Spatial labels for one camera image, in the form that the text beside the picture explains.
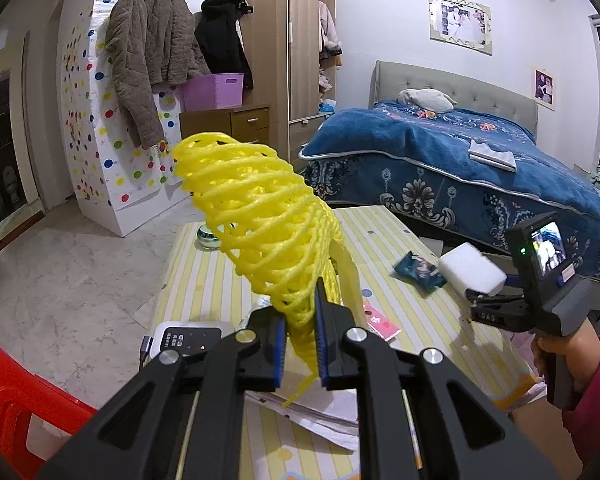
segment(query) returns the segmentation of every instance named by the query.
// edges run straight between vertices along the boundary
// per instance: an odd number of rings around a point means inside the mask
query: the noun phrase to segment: pink card
[[[402,331],[374,309],[366,299],[362,300],[362,306],[365,309],[366,323],[369,328],[385,341],[389,341]]]

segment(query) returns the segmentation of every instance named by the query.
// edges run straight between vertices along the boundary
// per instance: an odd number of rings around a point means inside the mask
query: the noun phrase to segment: pillow
[[[417,105],[439,114],[452,111],[454,105],[458,104],[451,97],[434,88],[403,90],[398,94],[398,102],[401,105]]]

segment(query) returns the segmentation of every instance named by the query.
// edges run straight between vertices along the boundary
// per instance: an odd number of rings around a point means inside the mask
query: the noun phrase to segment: person's hand
[[[534,353],[534,365],[542,376],[546,372],[542,352],[564,355],[573,377],[573,387],[578,393],[587,389],[600,364],[600,339],[589,319],[568,337],[536,336],[531,343],[531,350]]]

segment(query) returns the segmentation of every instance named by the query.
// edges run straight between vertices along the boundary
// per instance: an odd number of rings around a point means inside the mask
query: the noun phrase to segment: red plastic chair
[[[44,463],[27,449],[32,414],[74,434],[96,411],[30,374],[0,348],[0,452],[24,479],[33,479]]]

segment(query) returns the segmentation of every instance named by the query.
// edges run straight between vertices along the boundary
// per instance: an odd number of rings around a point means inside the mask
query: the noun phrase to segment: folded white towel
[[[497,162],[501,166],[507,166],[510,171],[516,171],[516,159],[513,158],[513,153],[511,152],[496,152],[487,144],[478,144],[472,139],[471,146],[469,147],[469,156],[471,155],[475,155],[478,158],[485,159],[490,162]]]
[[[494,168],[500,168],[501,170],[511,171],[512,173],[516,172],[516,168],[512,168],[511,166],[507,166],[506,164],[502,164],[500,162],[496,162],[495,160],[489,160],[488,158],[483,158],[478,155],[469,155],[469,158],[471,160],[475,160],[476,162],[481,162],[482,164],[493,166]]]

